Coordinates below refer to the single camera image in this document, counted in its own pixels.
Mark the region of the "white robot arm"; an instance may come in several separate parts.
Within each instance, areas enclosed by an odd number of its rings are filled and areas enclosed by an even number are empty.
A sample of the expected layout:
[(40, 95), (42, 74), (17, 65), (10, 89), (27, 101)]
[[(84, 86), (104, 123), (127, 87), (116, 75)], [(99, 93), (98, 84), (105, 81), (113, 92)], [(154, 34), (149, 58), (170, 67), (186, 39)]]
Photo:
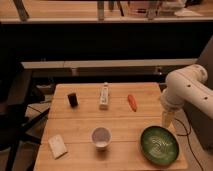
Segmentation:
[(174, 114), (183, 107), (185, 101), (213, 119), (213, 90), (204, 85), (207, 78), (206, 69), (198, 64), (174, 70), (166, 76), (166, 88), (160, 96), (164, 128), (170, 126)]

